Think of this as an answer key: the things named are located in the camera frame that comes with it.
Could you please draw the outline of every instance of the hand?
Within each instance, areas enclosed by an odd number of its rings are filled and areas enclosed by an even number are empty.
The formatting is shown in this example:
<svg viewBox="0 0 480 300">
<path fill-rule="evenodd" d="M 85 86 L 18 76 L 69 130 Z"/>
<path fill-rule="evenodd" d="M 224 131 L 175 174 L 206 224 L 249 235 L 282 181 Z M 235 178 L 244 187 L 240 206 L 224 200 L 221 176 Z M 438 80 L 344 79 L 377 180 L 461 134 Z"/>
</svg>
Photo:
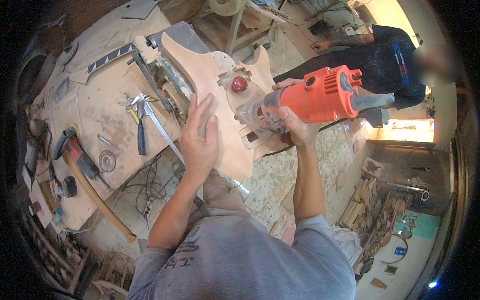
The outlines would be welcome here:
<svg viewBox="0 0 480 300">
<path fill-rule="evenodd" d="M 303 79 L 288 78 L 288 79 L 285 79 L 284 81 L 281 81 L 277 84 L 274 84 L 272 86 L 272 89 L 274 91 L 276 91 L 276 90 L 279 90 L 279 89 L 284 88 L 284 87 L 288 87 L 288 86 L 292 86 L 292 85 L 296 85 L 296 84 L 301 84 L 304 81 L 305 80 L 303 80 Z"/>
<path fill-rule="evenodd" d="M 321 123 L 304 123 L 289 107 L 278 109 L 279 116 L 288 128 L 290 138 L 297 150 L 315 149 L 315 138 Z"/>
<path fill-rule="evenodd" d="M 183 178 L 201 185 L 206 180 L 218 158 L 218 127 L 216 115 L 208 118 L 205 137 L 199 129 L 203 126 L 208 109 L 212 105 L 213 95 L 209 93 L 197 106 L 197 96 L 190 97 L 190 107 L 185 129 L 179 136 L 180 149 L 185 161 Z"/>
<path fill-rule="evenodd" d="M 331 46 L 332 46 L 331 41 L 328 41 L 328 40 L 322 38 L 321 40 L 318 40 L 318 41 L 314 42 L 310 46 L 310 51 L 313 52 L 314 54 L 318 54 L 322 51 L 330 49 Z"/>
</svg>

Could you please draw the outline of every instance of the unfinished wooden guitar body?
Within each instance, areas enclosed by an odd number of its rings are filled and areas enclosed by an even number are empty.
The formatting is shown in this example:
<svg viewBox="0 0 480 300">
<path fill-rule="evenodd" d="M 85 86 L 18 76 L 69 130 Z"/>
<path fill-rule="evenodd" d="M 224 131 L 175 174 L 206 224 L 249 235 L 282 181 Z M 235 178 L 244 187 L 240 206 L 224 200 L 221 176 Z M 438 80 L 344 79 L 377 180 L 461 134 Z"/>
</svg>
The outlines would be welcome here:
<svg viewBox="0 0 480 300">
<path fill-rule="evenodd" d="M 242 181 L 252 175 L 255 160 L 286 146 L 277 135 L 273 135 L 266 143 L 260 139 L 253 140 L 252 130 L 235 120 L 236 107 L 245 104 L 256 94 L 266 95 L 272 92 L 275 83 L 270 75 L 270 62 L 265 48 L 260 46 L 255 50 L 252 65 L 237 63 L 232 66 L 233 71 L 242 72 L 248 77 L 248 88 L 240 93 L 234 93 L 230 88 L 219 85 L 220 79 L 229 70 L 220 70 L 212 53 L 192 52 L 165 33 L 162 36 L 162 50 L 188 78 L 197 94 L 198 103 L 203 101 L 208 93 L 214 96 L 209 115 L 217 115 L 220 145 L 215 169 Z"/>
</svg>

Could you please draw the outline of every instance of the workbench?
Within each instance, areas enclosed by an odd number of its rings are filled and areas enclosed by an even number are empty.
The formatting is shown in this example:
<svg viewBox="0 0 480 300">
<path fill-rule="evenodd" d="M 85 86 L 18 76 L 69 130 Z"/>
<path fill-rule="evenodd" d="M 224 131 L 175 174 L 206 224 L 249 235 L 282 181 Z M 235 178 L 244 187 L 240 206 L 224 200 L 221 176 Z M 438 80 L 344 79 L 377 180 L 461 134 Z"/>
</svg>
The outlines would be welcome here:
<svg viewBox="0 0 480 300">
<path fill-rule="evenodd" d="M 109 150 L 116 157 L 116 167 L 111 173 L 100 171 L 100 176 L 110 186 L 106 189 L 99 180 L 90 180 L 98 195 L 106 200 L 141 166 L 168 146 L 150 118 L 144 118 L 146 155 L 138 155 L 137 124 L 127 113 L 124 93 L 135 97 L 139 93 L 154 96 L 155 93 L 136 64 L 128 65 L 131 54 L 124 55 L 95 71 L 87 84 L 69 80 L 69 74 L 78 72 L 111 51 L 126 45 L 138 35 L 151 35 L 170 26 L 156 6 L 145 20 L 121 19 L 127 4 L 111 11 L 78 38 L 79 48 L 66 66 L 56 65 L 49 81 L 34 103 L 44 103 L 39 117 L 46 120 L 52 132 L 52 147 L 62 131 L 75 123 L 80 131 L 80 143 L 90 158 L 98 164 L 100 152 Z M 154 113 L 172 140 L 178 138 L 180 129 L 173 114 L 165 111 L 161 102 L 151 103 Z M 119 147 L 100 141 L 97 134 Z M 72 172 L 63 159 L 52 162 L 57 178 L 62 181 Z M 46 167 L 39 164 L 37 175 Z M 71 230 L 79 230 L 96 210 L 83 188 L 78 184 L 75 197 L 61 200 L 62 223 Z"/>
</svg>

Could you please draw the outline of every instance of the red knob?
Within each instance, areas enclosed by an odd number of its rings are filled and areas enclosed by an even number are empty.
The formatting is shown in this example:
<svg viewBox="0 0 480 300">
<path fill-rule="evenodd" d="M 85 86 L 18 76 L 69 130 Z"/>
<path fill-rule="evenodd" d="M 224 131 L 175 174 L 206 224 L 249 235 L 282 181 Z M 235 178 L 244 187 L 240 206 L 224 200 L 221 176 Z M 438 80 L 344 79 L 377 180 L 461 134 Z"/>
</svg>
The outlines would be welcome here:
<svg viewBox="0 0 480 300">
<path fill-rule="evenodd" d="M 246 90 L 248 87 L 248 82 L 245 80 L 245 78 L 241 76 L 237 76 L 233 78 L 232 80 L 232 90 L 234 92 L 243 92 Z"/>
</svg>

